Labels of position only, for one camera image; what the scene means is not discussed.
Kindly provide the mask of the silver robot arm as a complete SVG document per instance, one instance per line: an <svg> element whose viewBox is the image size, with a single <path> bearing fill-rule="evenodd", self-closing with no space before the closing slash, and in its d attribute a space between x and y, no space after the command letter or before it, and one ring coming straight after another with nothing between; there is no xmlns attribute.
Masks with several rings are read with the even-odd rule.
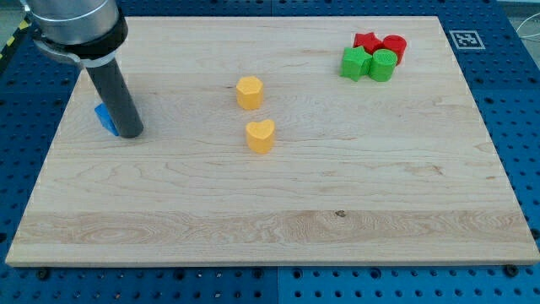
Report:
<svg viewBox="0 0 540 304"><path fill-rule="evenodd" d="M127 38L115 0L21 0L35 27L31 37L47 57L80 68L113 61Z"/></svg>

